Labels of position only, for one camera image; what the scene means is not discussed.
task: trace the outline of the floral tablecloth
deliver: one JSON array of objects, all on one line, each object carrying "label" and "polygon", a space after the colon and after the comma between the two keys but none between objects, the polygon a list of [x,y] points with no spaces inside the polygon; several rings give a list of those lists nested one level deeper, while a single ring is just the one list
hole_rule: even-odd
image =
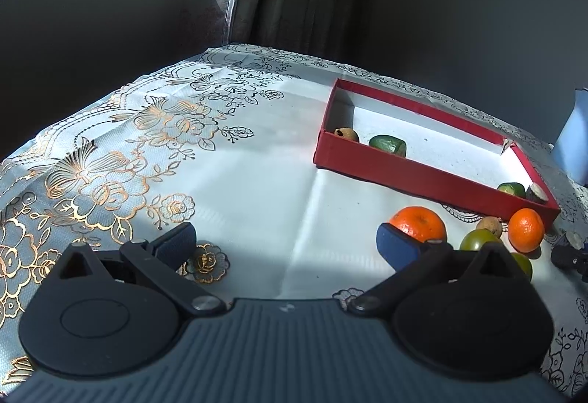
[{"label": "floral tablecloth", "polygon": [[[336,78],[467,116],[528,154],[562,208],[533,261],[533,283],[556,326],[542,374],[564,393],[577,391],[588,377],[588,297],[579,276],[556,270],[549,253],[564,231],[588,236],[588,193],[555,167],[550,146],[448,96],[245,44],[143,76],[2,162],[0,390],[10,392],[32,372],[19,317],[71,242],[114,249],[190,221],[198,255],[178,271],[227,302],[333,296],[344,308],[393,274],[375,233],[396,210],[430,207],[459,244],[480,216],[314,167]],[[503,240],[509,246],[506,234]]]}]

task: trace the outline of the gray wall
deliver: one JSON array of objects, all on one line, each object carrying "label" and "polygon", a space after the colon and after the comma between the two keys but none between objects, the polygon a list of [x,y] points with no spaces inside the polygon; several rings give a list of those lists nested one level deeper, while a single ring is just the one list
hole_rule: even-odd
[{"label": "gray wall", "polygon": [[0,0],[0,159],[49,124],[176,61],[181,5]]},{"label": "gray wall", "polygon": [[588,85],[588,0],[369,0],[362,67],[554,142]]}]

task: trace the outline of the blue object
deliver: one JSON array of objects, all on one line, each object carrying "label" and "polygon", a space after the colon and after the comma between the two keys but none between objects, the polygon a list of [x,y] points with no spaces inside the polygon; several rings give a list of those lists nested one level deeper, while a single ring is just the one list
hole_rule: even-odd
[{"label": "blue object", "polygon": [[421,243],[392,224],[384,222],[377,228],[376,246],[390,267],[399,272],[419,258]]},{"label": "blue object", "polygon": [[588,182],[588,90],[576,89],[576,104],[551,155],[569,178],[581,185]]}]

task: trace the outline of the green tomato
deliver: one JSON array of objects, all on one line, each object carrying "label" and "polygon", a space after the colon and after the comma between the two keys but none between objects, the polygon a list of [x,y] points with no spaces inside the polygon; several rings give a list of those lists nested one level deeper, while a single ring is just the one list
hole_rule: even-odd
[{"label": "green tomato", "polygon": [[488,229],[476,229],[463,238],[459,250],[480,250],[486,242],[502,241]]},{"label": "green tomato", "polygon": [[524,273],[527,274],[529,280],[533,278],[533,266],[531,265],[531,261],[524,256],[522,253],[511,252],[513,259],[516,260],[516,263],[519,264],[519,267],[523,270]]}]

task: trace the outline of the orange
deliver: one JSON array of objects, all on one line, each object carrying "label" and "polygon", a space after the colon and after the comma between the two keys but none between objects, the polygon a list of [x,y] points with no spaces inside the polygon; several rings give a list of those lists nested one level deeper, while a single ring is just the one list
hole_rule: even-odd
[{"label": "orange", "polygon": [[447,231],[441,217],[425,207],[405,207],[388,222],[420,242],[429,239],[447,240]]},{"label": "orange", "polygon": [[532,252],[541,244],[545,226],[533,209],[517,210],[509,220],[509,242],[519,252]]}]

